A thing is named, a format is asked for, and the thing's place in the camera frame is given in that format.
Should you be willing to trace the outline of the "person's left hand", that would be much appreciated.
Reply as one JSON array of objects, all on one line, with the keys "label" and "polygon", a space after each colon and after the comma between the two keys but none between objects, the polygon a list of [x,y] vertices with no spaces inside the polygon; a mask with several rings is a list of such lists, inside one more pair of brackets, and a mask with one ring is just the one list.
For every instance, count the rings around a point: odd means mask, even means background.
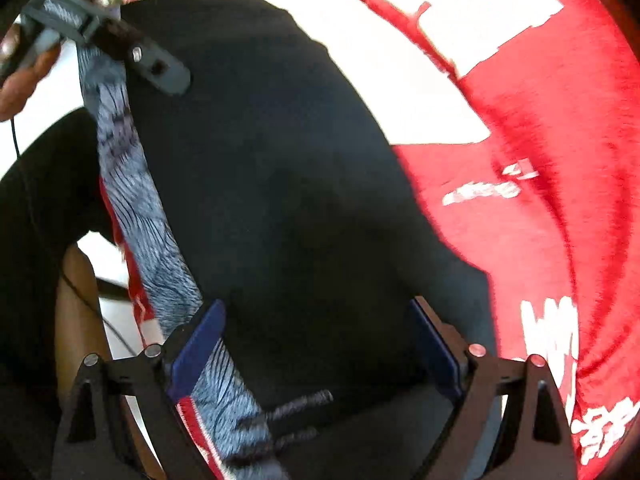
[{"label": "person's left hand", "polygon": [[[12,24],[1,41],[1,64],[17,50],[21,41],[21,27]],[[34,94],[38,84],[50,70],[61,53],[61,45],[56,44],[41,53],[32,66],[21,68],[10,75],[1,85],[0,120],[6,122],[24,110],[27,100]]]}]

